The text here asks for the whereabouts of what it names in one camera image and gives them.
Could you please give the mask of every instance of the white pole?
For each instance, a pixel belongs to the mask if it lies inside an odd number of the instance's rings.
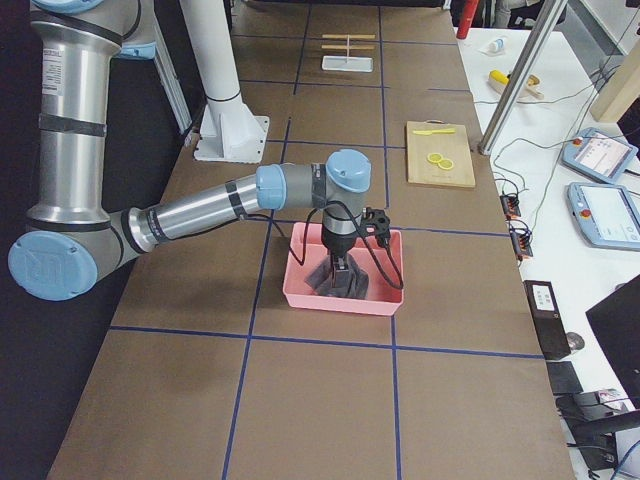
[[[181,0],[191,46],[207,95],[196,158],[258,163],[269,119],[242,102],[223,0]]]

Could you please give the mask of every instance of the pink plastic bin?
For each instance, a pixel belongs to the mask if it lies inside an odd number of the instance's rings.
[[[349,253],[353,256],[358,266],[369,275],[369,289],[364,300],[351,298],[322,297],[316,295],[313,289],[307,285],[305,279],[313,272],[327,256],[327,249],[320,240],[321,225],[309,225],[307,235],[307,258],[301,267],[289,253],[287,270],[284,274],[282,291],[289,305],[295,308],[310,308],[314,310],[330,310],[334,312],[364,313],[367,315],[393,315],[404,301],[404,290],[392,288],[380,275],[373,263],[369,251],[362,240],[358,239],[354,248]],[[304,223],[296,223],[291,235],[291,248],[302,256],[302,240],[304,236]],[[367,239],[371,248],[378,257],[378,261],[389,278],[398,282],[387,253],[378,247],[375,238]],[[391,253],[400,272],[402,268],[402,237],[398,230],[391,230]]]

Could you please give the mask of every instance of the white mounting base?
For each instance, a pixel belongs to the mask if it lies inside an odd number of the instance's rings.
[[[220,114],[217,129],[207,106],[200,127],[200,141],[194,152],[196,160],[205,162],[260,163],[266,147],[269,117],[254,116],[243,104],[242,124],[231,122]]]
[[[322,57],[322,69],[369,73],[373,72],[373,58],[325,55]]]

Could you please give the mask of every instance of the metal pole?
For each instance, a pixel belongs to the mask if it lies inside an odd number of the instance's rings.
[[[549,38],[549,35],[551,35],[551,32],[555,28],[562,10],[567,5],[567,1],[568,0],[546,0],[543,3],[533,30],[531,30],[527,43],[520,54],[520,58],[518,58],[518,62],[509,77],[509,83],[500,97],[496,111],[493,113],[493,117],[491,117],[489,125],[487,126],[487,131],[482,137],[480,145],[478,145],[478,150],[483,155],[491,154],[491,149],[504,128],[511,114],[511,110],[513,110],[516,104],[518,95],[525,87],[531,69],[542,52],[547,38]]]
[[[169,105],[171,105],[173,115],[178,122],[180,133],[186,133],[191,125],[191,114],[189,113],[189,107],[187,106],[187,101],[184,99],[184,94],[178,81],[178,75],[173,68],[169,50],[167,49],[164,37],[162,36],[162,30],[155,15],[153,16],[153,30],[156,34],[156,56],[154,61],[158,69],[158,75],[160,75],[160,82],[169,99]]]

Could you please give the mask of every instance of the blue tape line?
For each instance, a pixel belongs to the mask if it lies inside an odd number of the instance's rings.
[[[448,233],[451,235],[476,235],[479,237],[509,237],[508,233],[495,233],[495,232],[474,232],[465,230],[444,230],[440,228],[422,228],[422,227],[397,227],[392,228],[400,231],[407,232],[431,232],[431,233]]]
[[[460,93],[471,93],[471,90],[464,90],[461,88],[429,88],[426,90],[427,92],[460,92]]]
[[[276,85],[295,85],[296,82],[286,82],[284,80],[251,80],[251,79],[238,79],[240,83],[275,83]]]
[[[391,192],[389,189],[389,163],[387,159],[387,113],[386,102],[384,96],[384,54],[382,52],[382,10],[378,7],[378,44],[380,48],[380,97],[382,101],[382,146],[384,148],[384,195],[385,206],[389,208],[391,205]]]
[[[247,336],[239,333],[207,332],[201,330],[181,330],[176,328],[155,328],[155,327],[131,327],[125,325],[112,325],[109,330],[121,332],[141,332],[141,333],[164,333],[169,335],[191,335],[195,337],[220,337],[239,338],[246,340]]]
[[[393,364],[393,415],[396,427],[396,479],[402,480],[402,448],[400,436],[400,394],[398,387],[398,351],[396,349],[396,317],[391,317],[391,360]]]
[[[490,352],[484,350],[459,350],[455,348],[414,347],[409,345],[398,345],[396,349],[407,352],[450,353],[455,355],[475,355],[479,357],[530,358],[534,360],[544,360],[543,355],[535,353]]]
[[[322,37],[307,37],[306,36],[306,30],[305,30],[305,36],[304,37],[297,37],[297,36],[291,36],[291,37],[287,37],[287,36],[283,36],[283,35],[251,35],[251,34],[245,34],[245,33],[232,33],[231,37],[237,37],[237,38],[273,38],[273,39],[277,39],[277,40],[317,40],[317,41],[323,41],[326,40],[326,38],[322,38]],[[449,42],[421,42],[419,40],[384,40],[381,43],[397,43],[397,44],[406,44],[406,45],[435,45],[435,46],[448,46],[448,47],[456,47],[457,44],[455,43],[449,43]]]
[[[267,342],[329,345],[334,347],[375,348],[378,350],[391,350],[393,348],[391,345],[385,345],[382,343],[344,342],[341,340],[319,340],[315,338],[272,337],[269,335],[253,335],[251,338],[253,340],[263,340]]]
[[[351,83],[316,83],[316,82],[298,82],[298,85],[308,85],[311,87],[349,87],[349,88],[382,88],[381,85],[356,85]]]
[[[252,314],[252,321],[249,327],[251,331],[253,331],[254,321],[255,321],[255,313]],[[128,326],[113,325],[109,327],[109,330],[131,331],[131,332],[141,332],[141,333],[160,333],[160,334],[166,334],[166,335],[192,335],[196,337],[235,338],[235,339],[242,339],[247,341],[260,340],[265,342],[303,343],[303,344],[309,344],[309,345],[332,345],[336,347],[375,348],[379,350],[393,350],[395,348],[396,350],[412,351],[412,352],[450,353],[450,354],[456,354],[456,355],[474,355],[474,356],[506,357],[506,358],[531,358],[531,359],[544,360],[544,356],[534,354],[534,353],[492,352],[492,351],[484,351],[484,350],[420,347],[415,345],[395,345],[394,346],[394,345],[385,345],[384,343],[346,342],[341,340],[318,340],[313,338],[274,337],[269,335],[253,335],[253,334],[243,335],[239,333],[207,332],[207,331],[200,331],[200,330],[181,330],[181,329],[173,329],[173,328],[128,327]]]
[[[367,145],[360,143],[330,143],[330,142],[313,142],[310,140],[289,140],[289,143],[298,143],[301,145],[333,145],[336,147],[350,147],[350,148],[384,148],[384,145]]]
[[[293,94],[298,93],[298,81],[300,80],[300,71],[302,70],[302,60],[304,59],[304,47],[307,44],[307,32],[309,31],[309,23],[311,21],[311,10],[313,5],[309,4],[307,9],[307,23],[304,26],[304,38],[302,39],[302,47],[300,48],[300,59],[298,60],[298,71],[296,72],[296,83],[293,86]]]
[[[289,132],[291,131],[291,117],[287,119],[287,128],[284,131],[284,145],[282,146],[282,154],[280,155],[280,165],[284,163],[284,158],[289,145]]]
[[[251,339],[253,335],[253,327],[256,321],[256,311],[258,309],[258,300],[260,299],[260,291],[262,289],[262,280],[264,278],[264,268],[267,264],[267,252],[269,250],[269,239],[271,238],[271,228],[273,226],[273,210],[271,211],[271,219],[267,227],[267,234],[264,240],[264,248],[262,249],[262,261],[260,262],[260,272],[258,274],[258,284],[256,285],[256,293],[253,298],[253,306],[251,308],[251,321],[249,322],[249,332],[247,335],[247,343],[242,357],[242,368],[240,369],[240,379],[238,380],[238,389],[236,391],[236,401],[233,406],[233,415],[231,417],[231,426],[229,427],[229,439],[227,440],[227,450],[224,455],[224,466],[222,468],[222,480],[227,478],[229,473],[229,462],[231,460],[231,450],[233,449],[233,439],[236,432],[236,423],[238,420],[238,412],[240,410],[240,399],[242,398],[242,389],[244,387],[244,378],[247,373],[247,365],[249,363],[249,351],[251,350]]]

